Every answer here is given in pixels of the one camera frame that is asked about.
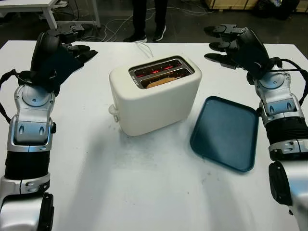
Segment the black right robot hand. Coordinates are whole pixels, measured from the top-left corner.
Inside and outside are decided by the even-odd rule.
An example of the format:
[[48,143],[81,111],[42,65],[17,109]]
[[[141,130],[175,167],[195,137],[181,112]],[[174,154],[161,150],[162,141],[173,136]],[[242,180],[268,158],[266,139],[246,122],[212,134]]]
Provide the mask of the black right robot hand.
[[204,32],[208,36],[220,39],[219,42],[209,44],[215,53],[205,54],[207,60],[231,69],[242,68],[251,74],[261,73],[270,62],[263,43],[247,27],[220,24],[207,26]]

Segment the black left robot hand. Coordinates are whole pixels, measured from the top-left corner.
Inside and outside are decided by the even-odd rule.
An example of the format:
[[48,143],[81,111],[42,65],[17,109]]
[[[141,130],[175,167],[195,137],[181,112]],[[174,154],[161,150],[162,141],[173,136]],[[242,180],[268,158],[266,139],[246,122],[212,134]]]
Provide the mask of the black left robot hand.
[[68,23],[57,29],[50,29],[39,34],[31,61],[31,70],[37,71],[42,62],[53,55],[58,48],[64,48],[82,63],[86,63],[98,52],[86,45],[73,45],[78,38],[84,36],[82,25]]

